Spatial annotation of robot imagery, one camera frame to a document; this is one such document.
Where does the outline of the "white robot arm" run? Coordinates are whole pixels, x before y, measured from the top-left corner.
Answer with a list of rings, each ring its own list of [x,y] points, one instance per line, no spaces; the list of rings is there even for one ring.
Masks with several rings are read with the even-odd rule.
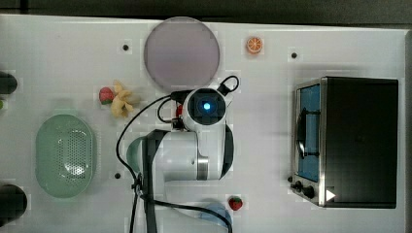
[[[165,194],[168,182],[219,180],[229,170],[234,143],[226,124],[228,93],[223,87],[173,92],[169,98],[183,106],[182,125],[155,129],[128,147],[127,161],[142,177],[146,233],[232,233],[224,216],[194,206],[189,209],[223,224],[185,215],[185,206],[168,202]]]

